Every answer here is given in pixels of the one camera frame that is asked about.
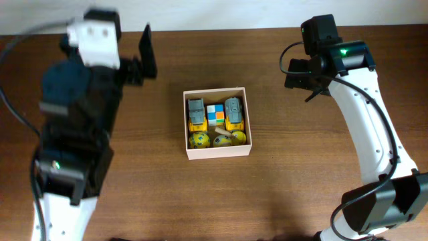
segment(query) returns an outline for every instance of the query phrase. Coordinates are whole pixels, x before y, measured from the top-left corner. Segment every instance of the patterned ball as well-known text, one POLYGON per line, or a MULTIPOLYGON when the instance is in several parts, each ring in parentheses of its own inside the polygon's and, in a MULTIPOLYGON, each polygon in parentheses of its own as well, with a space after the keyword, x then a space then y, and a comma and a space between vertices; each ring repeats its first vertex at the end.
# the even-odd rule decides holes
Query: patterned ball
POLYGON ((247 136, 242 131, 234 131, 232 135, 235 136, 232 140, 233 145, 244 145, 247 143, 247 136))
POLYGON ((230 147, 232 146, 232 140, 229 137, 226 137, 225 135, 219 135, 218 137, 215 137, 213 142, 214 147, 230 147))
POLYGON ((189 138, 189 143, 191 149, 208 148, 211 146, 211 140, 203 132, 193 133, 189 138))

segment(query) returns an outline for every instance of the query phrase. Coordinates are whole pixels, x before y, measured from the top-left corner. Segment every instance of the brown table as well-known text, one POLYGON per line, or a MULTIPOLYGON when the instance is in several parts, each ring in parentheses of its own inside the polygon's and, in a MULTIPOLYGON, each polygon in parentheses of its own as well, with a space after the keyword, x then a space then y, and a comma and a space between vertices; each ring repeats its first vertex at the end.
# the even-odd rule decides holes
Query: brown table
MULTIPOLYGON (((361 186, 344 118, 330 97, 305 104, 284 88, 278 57, 300 41, 298 28, 154 32, 158 78, 126 87, 111 145, 113 162, 84 240, 256 240, 313 235, 329 226, 342 194, 361 186), (188 161, 183 91, 244 86, 251 119, 249 157, 188 161)), ((422 172, 428 171, 428 25, 339 27, 373 54, 394 126, 422 172)), ((120 53, 137 54, 139 33, 120 53)), ((0 71, 16 108, 40 127, 43 72, 65 57, 58 35, 20 45, 0 71)), ((303 48, 289 58, 307 58, 303 48)), ((29 162, 37 142, 0 104, 0 237, 29 240, 33 206, 29 162)), ((428 210, 385 233, 428 239, 428 210)))

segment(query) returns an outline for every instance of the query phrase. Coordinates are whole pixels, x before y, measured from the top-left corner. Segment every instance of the toy vehicle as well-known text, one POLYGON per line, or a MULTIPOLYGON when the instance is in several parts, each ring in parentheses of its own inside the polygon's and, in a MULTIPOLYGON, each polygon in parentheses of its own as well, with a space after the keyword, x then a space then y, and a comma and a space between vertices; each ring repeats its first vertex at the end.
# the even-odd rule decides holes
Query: toy vehicle
POLYGON ((225 126, 228 131, 243 131, 244 121, 242 117, 242 105, 240 99, 233 97, 225 102, 226 120, 225 126))
POLYGON ((205 117, 203 98, 200 100, 189 100, 189 131, 190 133, 208 131, 208 121, 205 117))

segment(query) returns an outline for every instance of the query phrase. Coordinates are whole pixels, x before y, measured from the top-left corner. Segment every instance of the white box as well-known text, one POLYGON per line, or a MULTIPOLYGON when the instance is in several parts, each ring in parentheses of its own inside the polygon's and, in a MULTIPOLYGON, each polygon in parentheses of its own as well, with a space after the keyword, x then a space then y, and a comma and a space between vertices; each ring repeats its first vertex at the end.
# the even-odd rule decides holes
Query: white box
POLYGON ((249 155, 253 143, 251 141, 251 129, 249 126, 249 115, 247 107, 247 96, 245 95, 245 88, 222 88, 214 90, 194 90, 183 92, 183 104, 185 114, 185 143, 186 152, 189 160, 195 159, 207 159, 207 158, 218 158, 218 157, 237 157, 249 155), (203 98, 204 105, 219 104, 223 103, 231 97, 239 97, 242 100, 243 115, 245 118, 245 134, 247 135, 247 144, 234 147, 216 147, 206 149, 190 149, 189 148, 189 113, 187 100, 203 98))

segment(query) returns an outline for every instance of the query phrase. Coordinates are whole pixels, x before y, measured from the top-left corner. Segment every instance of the puzzle cube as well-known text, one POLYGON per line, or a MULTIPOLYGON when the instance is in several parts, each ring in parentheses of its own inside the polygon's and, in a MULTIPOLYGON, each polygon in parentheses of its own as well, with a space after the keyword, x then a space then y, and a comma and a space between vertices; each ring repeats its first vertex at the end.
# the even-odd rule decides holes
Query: puzzle cube
POLYGON ((222 126, 225 124, 225 112, 222 104, 207 106, 207 113, 209 126, 222 126))

